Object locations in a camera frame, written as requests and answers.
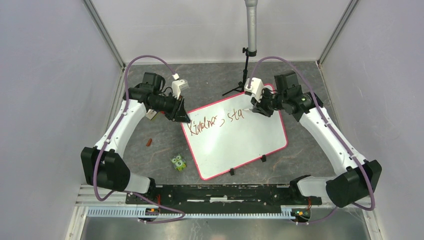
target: green toy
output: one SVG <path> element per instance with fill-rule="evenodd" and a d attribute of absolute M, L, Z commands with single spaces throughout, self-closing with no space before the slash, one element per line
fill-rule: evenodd
<path fill-rule="evenodd" d="M 181 156 L 181 154 L 178 154 L 176 156 L 174 156 L 171 159 L 171 163 L 173 163 L 173 167 L 178 170 L 178 171 L 182 171 L 184 168 L 186 168 L 186 160 L 184 160 L 183 156 Z"/>

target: tripod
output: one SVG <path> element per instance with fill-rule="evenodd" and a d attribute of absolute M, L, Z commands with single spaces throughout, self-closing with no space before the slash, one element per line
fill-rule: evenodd
<path fill-rule="evenodd" d="M 246 80 L 248 79 L 248 63 L 249 63 L 249 52 L 248 52 L 248 47 L 243 47 L 243 53 L 246 55 L 246 63 L 244 65 L 244 70 L 243 70 L 243 81 L 239 81 L 238 82 L 238 86 L 227 91 L 226 93 L 223 94 L 223 96 L 231 93 L 231 92 L 238 92 L 238 93 L 242 93 L 245 90 L 245 85 L 246 85 Z"/>

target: white wall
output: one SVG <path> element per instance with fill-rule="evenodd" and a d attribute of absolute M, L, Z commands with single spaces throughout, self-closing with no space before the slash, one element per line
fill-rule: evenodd
<path fill-rule="evenodd" d="M 243 62 L 244 0 L 92 0 L 125 62 L 153 54 L 172 63 Z M 253 60 L 317 60 L 349 0 L 259 0 Z"/>
<path fill-rule="evenodd" d="M 385 239 L 422 239 L 424 2 L 362 0 L 323 63 L 343 133 L 382 175 Z"/>
<path fill-rule="evenodd" d="M 120 68 L 80 0 L 1 1 L 0 43 L 0 239 L 63 239 Z"/>

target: gray pipe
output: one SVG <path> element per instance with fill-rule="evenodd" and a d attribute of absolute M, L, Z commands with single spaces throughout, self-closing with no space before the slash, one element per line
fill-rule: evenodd
<path fill-rule="evenodd" d="M 247 10 L 247 42 L 248 54 L 250 57 L 256 56 L 256 6 L 258 0 L 244 0 Z"/>

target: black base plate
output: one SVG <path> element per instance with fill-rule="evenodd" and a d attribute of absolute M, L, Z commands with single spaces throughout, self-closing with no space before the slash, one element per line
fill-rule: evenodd
<path fill-rule="evenodd" d="M 281 213 L 281 205 L 308 205 L 308 197 L 296 196 L 288 184 L 228 185 L 157 185 L 149 196 L 166 207 L 186 214 L 265 214 Z M 242 202 L 210 202 L 211 198 L 242 200 Z M 320 197 L 310 197 L 312 205 L 321 205 Z M 135 195 L 126 197 L 126 204 L 144 204 Z M 172 213 L 161 209 L 161 213 Z"/>

